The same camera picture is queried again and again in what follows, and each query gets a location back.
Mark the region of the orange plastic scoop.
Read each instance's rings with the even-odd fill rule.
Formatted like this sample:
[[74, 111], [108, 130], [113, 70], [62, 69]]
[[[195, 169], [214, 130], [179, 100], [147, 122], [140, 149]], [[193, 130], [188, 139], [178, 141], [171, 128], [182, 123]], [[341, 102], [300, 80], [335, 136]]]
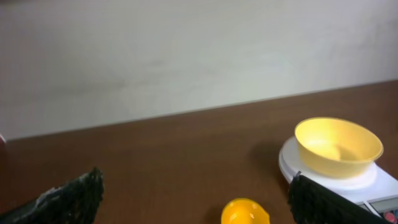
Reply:
[[221, 224], [270, 224], [269, 214], [255, 201], [236, 198], [221, 213]]

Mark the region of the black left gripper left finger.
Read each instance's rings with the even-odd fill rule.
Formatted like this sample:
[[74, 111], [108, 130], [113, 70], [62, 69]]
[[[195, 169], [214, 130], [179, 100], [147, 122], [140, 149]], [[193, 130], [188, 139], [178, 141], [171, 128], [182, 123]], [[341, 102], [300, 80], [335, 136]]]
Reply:
[[1, 214], [2, 224], [92, 224], [103, 200], [104, 179], [98, 168], [51, 188], [35, 200]]

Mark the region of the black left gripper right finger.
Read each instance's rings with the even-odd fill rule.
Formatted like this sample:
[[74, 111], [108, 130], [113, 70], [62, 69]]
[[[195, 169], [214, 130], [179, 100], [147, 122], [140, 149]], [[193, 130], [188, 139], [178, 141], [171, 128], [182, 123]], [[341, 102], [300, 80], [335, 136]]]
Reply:
[[389, 224], [300, 172], [289, 184], [288, 204], [297, 224]]

